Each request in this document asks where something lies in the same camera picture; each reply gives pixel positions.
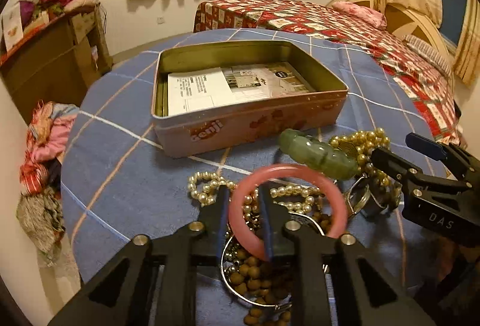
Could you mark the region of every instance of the metal bolt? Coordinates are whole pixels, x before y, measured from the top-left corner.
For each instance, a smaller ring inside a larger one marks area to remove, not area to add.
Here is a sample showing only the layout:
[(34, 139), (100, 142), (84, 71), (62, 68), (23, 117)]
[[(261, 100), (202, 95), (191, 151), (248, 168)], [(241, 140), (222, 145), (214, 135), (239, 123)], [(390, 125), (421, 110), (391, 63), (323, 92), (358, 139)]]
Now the metal bolt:
[(340, 241), (342, 241), (344, 245), (353, 245), (357, 241), (357, 238), (352, 234), (343, 234)]
[(144, 234), (135, 235), (133, 243), (137, 246), (143, 246), (148, 242), (148, 237)]
[(190, 222), (188, 224), (189, 230), (191, 230), (193, 232), (201, 232), (204, 227), (205, 226), (203, 225), (203, 223), (198, 222), (198, 221)]
[(302, 225), (297, 221), (288, 221), (285, 223), (285, 228), (291, 232), (296, 232), (300, 227), (302, 227)]

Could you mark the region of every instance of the pink bangle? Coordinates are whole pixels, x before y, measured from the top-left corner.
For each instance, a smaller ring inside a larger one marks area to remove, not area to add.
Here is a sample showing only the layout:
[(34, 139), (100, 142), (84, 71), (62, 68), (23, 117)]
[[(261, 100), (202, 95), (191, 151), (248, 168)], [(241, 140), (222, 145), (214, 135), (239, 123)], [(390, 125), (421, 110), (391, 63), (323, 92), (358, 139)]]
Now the pink bangle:
[(263, 241), (250, 231), (243, 219), (243, 201), (245, 195), (254, 191), (265, 181), (280, 177), (295, 177), (316, 185), (327, 197), (332, 206), (333, 223), (327, 236), (338, 238), (347, 227), (347, 208), (343, 195), (333, 182), (323, 174), (304, 165), (275, 164), (257, 169), (237, 184), (229, 206), (229, 223), (240, 245), (253, 256), (267, 261)]

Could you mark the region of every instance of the open tin box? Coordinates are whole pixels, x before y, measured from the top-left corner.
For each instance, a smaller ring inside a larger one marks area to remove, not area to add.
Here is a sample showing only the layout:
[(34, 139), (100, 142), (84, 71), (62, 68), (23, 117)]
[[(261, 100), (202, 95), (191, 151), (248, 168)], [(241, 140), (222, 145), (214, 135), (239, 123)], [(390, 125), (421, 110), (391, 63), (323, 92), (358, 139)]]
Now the open tin box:
[[(288, 63), (314, 92), (168, 114), (169, 73), (279, 62)], [(333, 124), (348, 90), (342, 80), (315, 58), (282, 40), (239, 40), (168, 49), (160, 55), (154, 80), (153, 124), (160, 144), (171, 157), (252, 142), (286, 128), (309, 129)]]

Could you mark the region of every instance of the pillow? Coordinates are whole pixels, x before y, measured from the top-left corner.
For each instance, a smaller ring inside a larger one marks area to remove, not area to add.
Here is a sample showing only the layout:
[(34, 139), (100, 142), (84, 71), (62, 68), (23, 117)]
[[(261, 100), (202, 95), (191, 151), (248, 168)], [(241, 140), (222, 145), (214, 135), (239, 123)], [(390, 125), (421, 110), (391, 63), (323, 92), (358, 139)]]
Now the pillow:
[(362, 19), (364, 22), (368, 23), (379, 30), (385, 30), (387, 28), (387, 18), (381, 12), (375, 11), (374, 9), (358, 6), (354, 3), (348, 1), (335, 1), (332, 4), (332, 8), (335, 11), (345, 12), (347, 14), (356, 16), (357, 18)]
[(407, 47), (417, 53), (424, 60), (433, 65), (445, 77), (452, 76), (452, 68), (448, 61), (431, 45), (414, 35), (406, 35), (404, 42)]
[(83, 7), (83, 6), (95, 7), (97, 3), (98, 3), (98, 0), (72, 0), (64, 7), (64, 11), (70, 12), (76, 8)]

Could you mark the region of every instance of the red patterned bedspread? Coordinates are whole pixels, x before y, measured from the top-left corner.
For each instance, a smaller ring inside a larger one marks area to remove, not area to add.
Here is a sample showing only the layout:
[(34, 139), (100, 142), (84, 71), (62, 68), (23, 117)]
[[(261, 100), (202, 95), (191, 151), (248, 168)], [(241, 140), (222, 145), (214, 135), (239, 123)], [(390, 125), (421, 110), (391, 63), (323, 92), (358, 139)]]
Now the red patterned bedspread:
[(428, 62), (387, 31), (355, 16), (292, 0), (215, 0), (198, 6), (194, 32), (267, 28), (362, 47), (412, 99), (436, 140), (458, 143), (453, 92)]

